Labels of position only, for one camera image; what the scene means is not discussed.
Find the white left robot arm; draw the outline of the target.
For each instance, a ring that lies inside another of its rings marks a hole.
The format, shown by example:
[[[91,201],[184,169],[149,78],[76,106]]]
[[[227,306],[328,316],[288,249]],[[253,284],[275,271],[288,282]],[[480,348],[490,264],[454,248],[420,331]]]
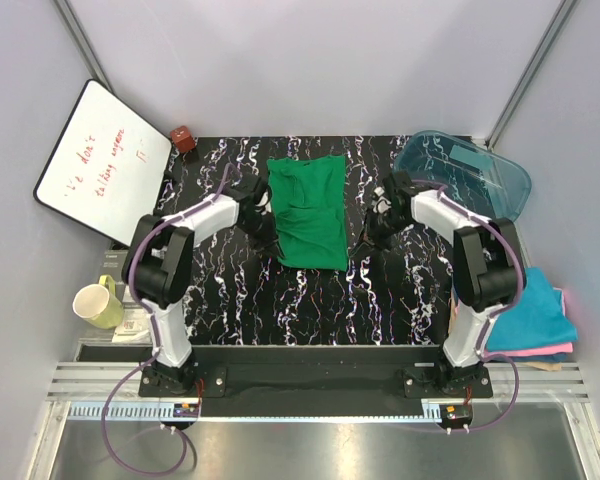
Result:
[[[182,300],[189,288],[193,253],[203,241],[234,227],[261,255],[283,255],[265,178],[244,173],[235,182],[224,174],[218,190],[169,216],[145,215],[137,223],[122,268],[133,300],[149,315],[152,354],[143,380],[176,396],[196,384],[193,347]]]

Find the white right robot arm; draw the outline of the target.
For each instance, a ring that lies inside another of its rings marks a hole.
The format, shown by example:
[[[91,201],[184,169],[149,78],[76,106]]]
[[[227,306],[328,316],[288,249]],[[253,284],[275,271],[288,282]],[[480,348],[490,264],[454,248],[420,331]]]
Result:
[[[452,397],[480,377],[496,321],[521,299],[526,274],[519,239],[511,220],[472,212],[451,200],[443,186],[415,182],[399,171],[375,188],[351,256],[390,250],[393,237],[414,224],[434,230],[452,247],[456,320],[425,378]]]

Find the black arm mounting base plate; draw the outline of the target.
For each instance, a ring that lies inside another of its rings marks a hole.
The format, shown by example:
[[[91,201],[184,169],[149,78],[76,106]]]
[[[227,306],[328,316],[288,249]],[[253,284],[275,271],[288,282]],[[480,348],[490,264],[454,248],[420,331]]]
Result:
[[[202,396],[205,419],[309,421],[423,414],[424,400],[489,399],[487,369],[457,379],[436,346],[197,346],[188,382],[172,386],[146,368],[142,397]]]

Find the green t-shirt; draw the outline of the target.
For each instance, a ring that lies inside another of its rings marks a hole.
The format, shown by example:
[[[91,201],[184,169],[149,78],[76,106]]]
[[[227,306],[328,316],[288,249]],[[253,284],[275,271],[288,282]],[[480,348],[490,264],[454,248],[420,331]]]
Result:
[[[345,271],[349,263],[345,157],[270,159],[267,168],[280,263],[297,269]]]

